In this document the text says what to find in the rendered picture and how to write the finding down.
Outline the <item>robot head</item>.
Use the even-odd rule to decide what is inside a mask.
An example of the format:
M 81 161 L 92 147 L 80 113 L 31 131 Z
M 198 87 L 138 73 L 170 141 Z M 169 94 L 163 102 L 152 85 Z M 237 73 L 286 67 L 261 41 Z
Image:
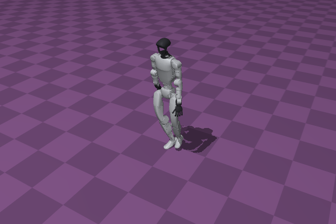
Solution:
M 162 59 L 166 59 L 166 58 L 168 58 L 168 57 L 165 57 L 165 56 L 172 56 L 172 55 L 170 55 L 169 53 L 168 53 L 168 51 L 166 51 L 167 50 L 167 47 L 169 46 L 171 44 L 171 42 L 170 42 L 170 40 L 169 39 L 167 39 L 167 38 L 161 38 L 157 43 L 156 43 L 156 45 L 157 45 L 157 47 L 158 47 L 158 52 L 159 52 L 159 54 L 161 54 L 161 58 Z M 162 50 L 162 51 L 160 51 L 160 48 L 163 48 L 164 50 Z

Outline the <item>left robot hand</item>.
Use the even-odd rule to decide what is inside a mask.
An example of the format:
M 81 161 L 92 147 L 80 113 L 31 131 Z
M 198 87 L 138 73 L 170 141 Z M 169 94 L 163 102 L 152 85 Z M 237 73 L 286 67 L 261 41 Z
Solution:
M 177 115 L 177 117 L 178 117 L 179 113 L 180 113 L 179 116 L 183 115 L 183 109 L 182 109 L 181 105 L 182 105 L 182 100 L 181 100 L 181 104 L 177 104 L 177 100 L 176 100 L 176 107 L 175 107 L 174 111 L 176 111 L 175 116 Z M 174 113 L 174 111 L 172 113 Z

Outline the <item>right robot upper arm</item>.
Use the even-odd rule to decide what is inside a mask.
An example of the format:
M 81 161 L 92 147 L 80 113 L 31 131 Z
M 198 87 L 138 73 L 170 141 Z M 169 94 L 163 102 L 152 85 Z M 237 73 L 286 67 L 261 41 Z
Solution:
M 156 57 L 156 55 L 157 55 L 157 53 L 154 53 L 151 57 L 150 57 L 150 59 L 151 59 L 151 64 L 152 64 L 152 70 L 151 70 L 151 72 L 150 72 L 150 74 L 151 75 L 153 75 L 153 76 L 157 76 L 158 75 L 158 73 L 157 73 L 157 70 L 156 70 L 156 65 L 155 65 L 155 57 Z

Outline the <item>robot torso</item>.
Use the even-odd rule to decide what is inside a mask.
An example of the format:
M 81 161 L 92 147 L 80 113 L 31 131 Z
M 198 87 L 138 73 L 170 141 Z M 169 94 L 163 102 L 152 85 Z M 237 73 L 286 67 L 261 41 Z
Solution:
M 175 88 L 172 87 L 172 82 L 175 80 L 175 72 L 172 67 L 172 60 L 176 59 L 174 56 L 165 56 L 166 59 L 161 58 L 161 54 L 157 54 L 155 57 L 155 65 L 159 80 L 163 83 L 161 88 L 161 95 L 166 99 L 171 98 L 171 93 L 175 93 Z

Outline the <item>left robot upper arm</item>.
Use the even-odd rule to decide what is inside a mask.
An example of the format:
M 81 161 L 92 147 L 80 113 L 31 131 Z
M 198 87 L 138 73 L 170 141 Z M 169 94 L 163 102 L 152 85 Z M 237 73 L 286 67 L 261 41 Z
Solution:
M 174 85 L 179 86 L 178 82 L 181 80 L 182 81 L 182 63 L 179 60 L 173 59 L 172 61 L 172 67 L 175 72 L 176 80 L 174 80 Z

